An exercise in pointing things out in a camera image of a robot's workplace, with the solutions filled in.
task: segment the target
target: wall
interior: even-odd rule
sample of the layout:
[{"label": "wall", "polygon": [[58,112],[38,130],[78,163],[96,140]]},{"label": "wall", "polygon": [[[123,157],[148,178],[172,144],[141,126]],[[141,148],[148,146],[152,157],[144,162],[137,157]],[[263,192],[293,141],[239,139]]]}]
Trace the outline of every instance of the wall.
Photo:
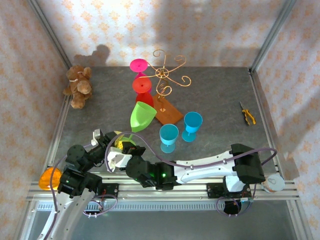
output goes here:
[{"label": "wall", "polygon": [[68,82],[26,0],[1,1],[0,36],[0,238],[10,240],[40,177]]},{"label": "wall", "polygon": [[[249,67],[284,0],[38,0],[71,62],[128,66],[163,49],[188,66]],[[168,65],[174,64],[173,58]]]},{"label": "wall", "polygon": [[[320,3],[298,0],[258,69],[277,147],[295,179],[314,239],[320,236]],[[286,177],[296,177],[293,168]]]}]

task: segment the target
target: teddy bear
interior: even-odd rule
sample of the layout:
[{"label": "teddy bear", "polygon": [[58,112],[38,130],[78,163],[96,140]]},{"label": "teddy bear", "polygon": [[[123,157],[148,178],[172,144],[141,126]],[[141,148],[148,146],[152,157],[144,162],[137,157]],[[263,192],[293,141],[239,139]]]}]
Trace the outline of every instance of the teddy bear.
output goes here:
[{"label": "teddy bear", "polygon": [[71,106],[74,109],[82,109],[85,101],[92,96],[91,68],[74,65],[70,67],[66,77],[69,79],[69,86],[63,90],[63,94],[73,95]]}]

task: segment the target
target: wooden board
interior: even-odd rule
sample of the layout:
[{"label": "wooden board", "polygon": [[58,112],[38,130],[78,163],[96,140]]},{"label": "wooden board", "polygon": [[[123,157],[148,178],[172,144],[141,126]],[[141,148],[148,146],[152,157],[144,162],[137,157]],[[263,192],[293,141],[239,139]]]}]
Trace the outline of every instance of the wooden board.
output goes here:
[{"label": "wooden board", "polygon": [[158,94],[154,95],[153,104],[154,109],[156,110],[156,119],[159,120],[163,125],[165,124],[176,124],[184,116],[179,112],[168,100],[161,98],[158,101]]}]

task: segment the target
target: yellow-handled pliers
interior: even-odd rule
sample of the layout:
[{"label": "yellow-handled pliers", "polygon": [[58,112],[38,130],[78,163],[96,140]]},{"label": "yellow-handled pliers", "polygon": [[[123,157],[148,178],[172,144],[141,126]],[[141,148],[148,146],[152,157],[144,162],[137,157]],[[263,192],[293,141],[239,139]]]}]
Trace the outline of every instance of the yellow-handled pliers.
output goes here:
[{"label": "yellow-handled pliers", "polygon": [[242,105],[242,103],[240,102],[240,106],[242,108],[242,114],[244,116],[244,120],[245,120],[245,124],[250,125],[250,122],[248,120],[248,117],[251,118],[252,120],[252,124],[255,125],[256,124],[256,119],[254,116],[251,115],[251,113],[249,112],[248,109],[244,108],[244,106]]}]

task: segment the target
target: green plastic cup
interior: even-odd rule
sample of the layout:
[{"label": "green plastic cup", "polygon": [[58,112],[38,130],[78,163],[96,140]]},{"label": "green plastic cup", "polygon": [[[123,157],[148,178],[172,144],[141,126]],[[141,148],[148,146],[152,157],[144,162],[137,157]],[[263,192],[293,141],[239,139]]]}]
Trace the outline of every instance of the green plastic cup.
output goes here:
[{"label": "green plastic cup", "polygon": [[152,106],[142,101],[137,101],[131,113],[130,119],[132,132],[140,132],[148,127],[156,114],[157,110],[155,110]]}]

